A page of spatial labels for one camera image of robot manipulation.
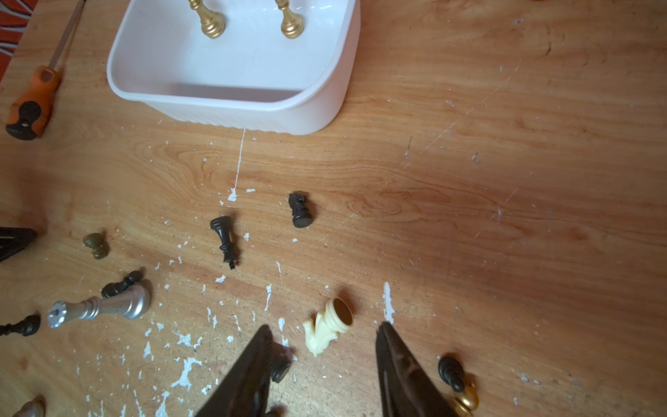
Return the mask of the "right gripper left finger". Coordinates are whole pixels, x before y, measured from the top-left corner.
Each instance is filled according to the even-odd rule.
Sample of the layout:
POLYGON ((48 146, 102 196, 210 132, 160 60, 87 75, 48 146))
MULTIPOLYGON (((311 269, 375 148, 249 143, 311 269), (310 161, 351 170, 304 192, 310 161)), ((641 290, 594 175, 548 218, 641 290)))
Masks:
POLYGON ((269 325, 255 333, 234 366, 195 416, 264 416, 271 383, 274 338, 269 325))

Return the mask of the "gold pawn chess piece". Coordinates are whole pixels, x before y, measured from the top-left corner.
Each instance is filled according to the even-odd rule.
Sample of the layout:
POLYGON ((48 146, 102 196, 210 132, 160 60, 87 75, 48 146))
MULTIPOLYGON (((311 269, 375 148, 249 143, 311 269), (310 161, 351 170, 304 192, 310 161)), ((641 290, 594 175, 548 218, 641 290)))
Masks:
POLYGON ((303 17, 290 9, 290 1, 275 0, 275 3, 282 12, 282 34, 288 39, 298 38, 305 28, 303 17))

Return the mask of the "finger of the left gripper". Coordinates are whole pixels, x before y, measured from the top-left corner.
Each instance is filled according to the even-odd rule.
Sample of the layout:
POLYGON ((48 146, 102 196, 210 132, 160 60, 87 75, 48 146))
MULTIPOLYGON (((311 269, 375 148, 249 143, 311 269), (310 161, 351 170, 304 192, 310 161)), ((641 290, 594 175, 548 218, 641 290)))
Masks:
POLYGON ((36 239, 36 231, 29 228, 0 228, 0 261, 24 250, 36 239))

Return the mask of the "gold bishop chess piece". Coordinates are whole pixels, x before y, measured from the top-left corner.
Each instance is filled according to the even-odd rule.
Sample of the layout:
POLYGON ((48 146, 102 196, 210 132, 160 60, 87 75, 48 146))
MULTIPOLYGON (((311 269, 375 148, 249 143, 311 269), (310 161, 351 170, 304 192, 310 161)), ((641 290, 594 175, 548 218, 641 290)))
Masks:
POLYGON ((205 36, 216 39, 224 33, 226 23, 222 13, 210 10, 203 0, 189 0, 189 6, 197 13, 201 21, 201 31, 205 36))

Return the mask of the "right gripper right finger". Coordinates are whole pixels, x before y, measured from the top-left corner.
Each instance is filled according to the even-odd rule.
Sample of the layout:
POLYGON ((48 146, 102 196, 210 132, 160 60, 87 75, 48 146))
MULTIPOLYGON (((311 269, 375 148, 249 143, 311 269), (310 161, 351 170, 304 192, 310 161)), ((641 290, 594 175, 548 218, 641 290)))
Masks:
POLYGON ((380 324, 375 342, 384 416, 455 416, 394 326, 380 324))

